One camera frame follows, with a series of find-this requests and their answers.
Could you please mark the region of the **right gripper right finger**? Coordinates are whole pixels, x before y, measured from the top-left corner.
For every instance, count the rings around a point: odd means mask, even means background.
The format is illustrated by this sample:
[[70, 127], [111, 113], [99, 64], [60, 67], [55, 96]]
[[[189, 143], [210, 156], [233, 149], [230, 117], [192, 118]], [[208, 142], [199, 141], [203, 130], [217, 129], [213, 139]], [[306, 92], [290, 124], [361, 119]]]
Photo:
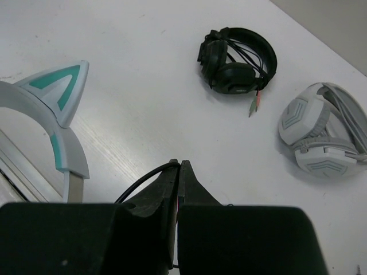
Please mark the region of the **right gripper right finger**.
[[313, 224], [289, 206], [226, 206], [181, 164], [178, 180], [181, 274], [327, 274]]

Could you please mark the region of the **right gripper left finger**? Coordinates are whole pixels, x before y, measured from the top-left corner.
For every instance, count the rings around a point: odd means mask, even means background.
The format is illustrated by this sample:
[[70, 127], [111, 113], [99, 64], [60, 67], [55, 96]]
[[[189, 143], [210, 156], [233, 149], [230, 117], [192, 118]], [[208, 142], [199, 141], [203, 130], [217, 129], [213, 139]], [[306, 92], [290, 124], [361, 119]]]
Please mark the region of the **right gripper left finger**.
[[114, 203], [7, 203], [2, 274], [167, 274], [180, 164], [142, 176]]

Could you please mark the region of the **teal cat ear headphones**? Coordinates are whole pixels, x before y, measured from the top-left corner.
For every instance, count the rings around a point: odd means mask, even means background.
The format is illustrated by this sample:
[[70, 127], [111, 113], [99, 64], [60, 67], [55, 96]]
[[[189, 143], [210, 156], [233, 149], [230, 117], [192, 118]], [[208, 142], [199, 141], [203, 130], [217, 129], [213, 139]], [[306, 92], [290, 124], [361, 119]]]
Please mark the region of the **teal cat ear headphones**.
[[84, 181], [89, 179], [83, 147], [70, 128], [88, 71], [89, 62], [81, 60], [43, 70], [13, 84], [1, 81], [1, 107], [33, 119], [49, 136], [56, 170], [64, 176], [58, 192], [61, 202], [66, 203], [83, 201]]

